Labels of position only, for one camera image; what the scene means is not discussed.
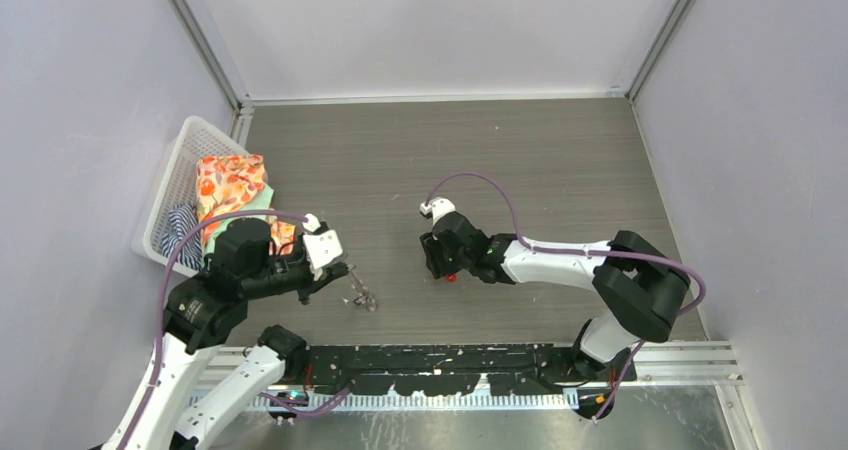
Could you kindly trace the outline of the silver perforated keyring plate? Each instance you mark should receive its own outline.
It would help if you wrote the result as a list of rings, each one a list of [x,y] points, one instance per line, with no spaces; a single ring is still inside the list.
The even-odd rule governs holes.
[[[348,275],[352,279],[352,288],[357,293],[356,297],[353,299],[353,304],[367,312],[375,312],[378,309],[377,299],[363,283],[362,279],[357,275],[356,266],[348,264],[347,269]]]

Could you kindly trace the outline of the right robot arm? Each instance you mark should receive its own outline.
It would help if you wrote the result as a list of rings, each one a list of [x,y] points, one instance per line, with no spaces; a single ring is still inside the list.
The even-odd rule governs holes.
[[[521,242],[487,235],[456,210],[426,210],[429,232],[420,237],[433,277],[466,271],[487,284],[547,283],[595,292],[607,309],[583,325],[571,349],[571,367],[596,380],[625,349],[641,341],[668,341],[690,279],[640,235],[620,231],[585,245]]]

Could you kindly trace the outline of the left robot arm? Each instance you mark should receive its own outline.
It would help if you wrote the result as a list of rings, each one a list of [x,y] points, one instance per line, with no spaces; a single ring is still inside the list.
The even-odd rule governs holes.
[[[287,255],[271,249],[265,220],[270,215],[303,227]],[[103,448],[207,449],[261,391],[305,375],[305,341],[274,325],[207,395],[189,401],[232,330],[246,319],[250,302],[294,292],[306,305],[349,272],[337,232],[312,214],[237,211],[203,221],[189,233],[221,222],[227,227],[205,268],[175,287],[161,285],[162,314],[145,377]]]

